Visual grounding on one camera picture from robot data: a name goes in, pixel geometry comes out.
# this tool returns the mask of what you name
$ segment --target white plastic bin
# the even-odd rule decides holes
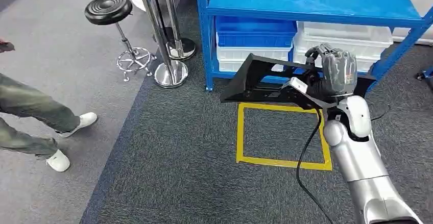
[[[220,71],[236,72],[247,56],[252,53],[261,57],[288,61],[288,53],[292,48],[279,47],[216,47],[216,57],[220,64]],[[275,65],[272,71],[283,71],[282,65]]]
[[[377,62],[377,60],[378,59],[372,57],[356,56],[356,69],[358,70],[358,72],[368,72],[371,65]],[[306,61],[307,58],[305,56],[305,52],[296,51],[293,54],[293,62],[305,64]],[[318,56],[315,60],[315,66],[322,67],[322,58],[320,56]]]
[[[388,27],[337,23],[298,22],[295,46],[299,51],[321,43],[349,51],[354,55],[380,59],[380,54],[393,43]]]

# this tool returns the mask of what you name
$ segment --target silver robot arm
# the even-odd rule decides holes
[[[327,109],[323,135],[349,186],[357,224],[423,223],[398,194],[373,137],[370,111],[364,98],[353,95],[356,57],[321,44],[306,56],[322,57],[324,79],[308,86],[297,78],[289,85]],[[335,103],[320,101],[332,97]]]

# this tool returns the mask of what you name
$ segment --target yellow tape square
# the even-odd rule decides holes
[[[279,105],[256,104],[256,103],[239,103],[239,108],[237,112],[236,163],[243,161],[251,164],[262,164],[262,165],[296,168],[296,166],[298,165],[298,161],[266,159],[266,158],[244,156],[244,108],[278,110],[278,111],[298,112],[298,113],[314,113],[314,114],[316,113],[316,111],[314,109],[303,110],[300,107],[291,107],[291,106],[279,106]],[[301,168],[303,169],[332,170],[332,162],[331,162],[331,154],[329,152],[329,146],[328,143],[325,141],[325,138],[323,137],[323,125],[324,125],[324,121],[322,119],[322,122],[320,123],[320,127],[319,127],[319,132],[320,132],[320,142],[322,144],[324,163],[302,162]]]

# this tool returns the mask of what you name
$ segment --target bar stool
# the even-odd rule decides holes
[[[116,27],[122,37],[122,42],[126,51],[117,58],[117,66],[123,71],[124,81],[128,82],[128,74],[133,72],[137,74],[139,70],[144,69],[147,76],[152,76],[148,65],[156,56],[147,49],[141,47],[132,47],[129,40],[125,37],[119,21],[125,19],[132,11],[130,0],[92,0],[84,10],[87,20],[96,25],[116,24]]]

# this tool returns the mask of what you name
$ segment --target white wall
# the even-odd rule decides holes
[[[411,0],[414,4],[415,8],[418,10],[418,13],[421,16],[424,16],[425,13],[432,7],[433,0]],[[406,35],[409,29],[404,28],[396,28],[393,32],[394,40],[395,41],[402,41]],[[422,44],[433,44],[433,27],[430,28],[420,39],[419,43]]]

